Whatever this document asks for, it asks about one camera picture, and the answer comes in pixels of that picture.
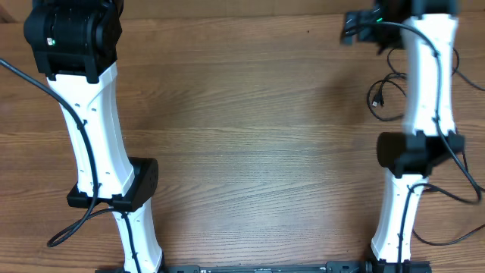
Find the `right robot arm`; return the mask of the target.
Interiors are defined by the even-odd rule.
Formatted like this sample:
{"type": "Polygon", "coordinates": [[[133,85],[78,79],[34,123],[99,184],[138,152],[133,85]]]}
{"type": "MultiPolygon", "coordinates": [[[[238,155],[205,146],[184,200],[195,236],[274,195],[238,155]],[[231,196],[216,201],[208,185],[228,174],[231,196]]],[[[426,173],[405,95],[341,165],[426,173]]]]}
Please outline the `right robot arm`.
{"type": "Polygon", "coordinates": [[[386,171],[383,205],[371,257],[359,272],[429,272],[411,259],[411,234],[420,198],[438,188],[433,168],[463,152],[451,106],[452,57],[458,29],[455,1],[378,1],[371,10],[348,11],[341,41],[374,42],[381,50],[404,49],[408,92],[402,131],[377,138],[377,160],[386,171]]]}

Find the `black USB cable long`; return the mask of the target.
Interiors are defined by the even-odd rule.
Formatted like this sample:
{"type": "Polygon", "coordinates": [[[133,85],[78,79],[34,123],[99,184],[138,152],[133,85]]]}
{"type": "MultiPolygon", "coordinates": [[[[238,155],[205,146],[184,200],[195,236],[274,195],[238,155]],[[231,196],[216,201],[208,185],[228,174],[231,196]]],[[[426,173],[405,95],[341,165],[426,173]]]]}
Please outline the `black USB cable long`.
{"type": "MultiPolygon", "coordinates": [[[[462,158],[463,158],[463,163],[465,165],[465,170],[468,171],[468,161],[467,161],[467,156],[466,156],[466,152],[462,152],[462,158]]],[[[437,190],[432,190],[431,188],[426,188],[423,193],[435,193],[437,192],[437,190]]],[[[435,242],[430,242],[428,240],[425,240],[423,239],[417,232],[416,230],[412,230],[412,234],[415,236],[415,238],[421,242],[421,243],[424,243],[424,244],[427,244],[427,245],[430,245],[430,246],[451,246],[453,244],[457,244],[459,242],[462,242],[463,240],[466,240],[468,239],[470,236],[476,234],[478,231],[484,229],[484,224],[476,227],[475,229],[467,232],[466,234],[464,234],[463,236],[461,237],[458,237],[454,240],[451,240],[449,242],[441,242],[441,243],[435,243],[435,242]]]]}

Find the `black USB cable short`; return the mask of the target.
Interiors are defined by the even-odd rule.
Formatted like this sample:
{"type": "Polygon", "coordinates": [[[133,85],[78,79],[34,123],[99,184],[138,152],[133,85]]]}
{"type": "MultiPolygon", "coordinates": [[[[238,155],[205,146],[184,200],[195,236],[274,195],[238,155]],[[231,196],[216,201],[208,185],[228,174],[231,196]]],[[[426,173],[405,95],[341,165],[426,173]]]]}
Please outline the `black USB cable short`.
{"type": "MultiPolygon", "coordinates": [[[[389,65],[391,71],[394,73],[394,74],[397,74],[397,75],[401,75],[401,76],[405,76],[405,73],[404,72],[398,72],[391,64],[391,61],[390,61],[390,55],[391,53],[394,51],[394,49],[391,49],[388,53],[387,53],[387,57],[386,57],[386,61],[387,61],[387,64],[389,65]]],[[[482,86],[479,86],[477,85],[476,83],[473,83],[471,80],[469,80],[458,68],[459,68],[459,62],[460,62],[460,56],[459,56],[459,53],[458,53],[458,50],[456,48],[453,49],[454,53],[455,53],[455,56],[456,56],[456,66],[452,69],[452,75],[454,74],[457,74],[459,75],[466,83],[470,84],[472,87],[474,87],[475,89],[478,89],[480,91],[484,91],[484,88],[482,86]]]]}

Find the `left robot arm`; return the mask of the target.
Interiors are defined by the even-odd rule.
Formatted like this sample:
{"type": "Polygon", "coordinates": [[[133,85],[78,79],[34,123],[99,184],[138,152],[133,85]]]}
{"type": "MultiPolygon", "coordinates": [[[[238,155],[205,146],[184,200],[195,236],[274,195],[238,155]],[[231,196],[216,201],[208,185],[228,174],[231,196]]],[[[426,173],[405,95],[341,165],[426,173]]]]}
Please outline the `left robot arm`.
{"type": "Polygon", "coordinates": [[[163,272],[152,217],[158,184],[153,158],[128,156],[117,111],[121,1],[35,1],[23,33],[48,91],[61,106],[77,163],[68,204],[117,222],[124,272],[163,272]]]}

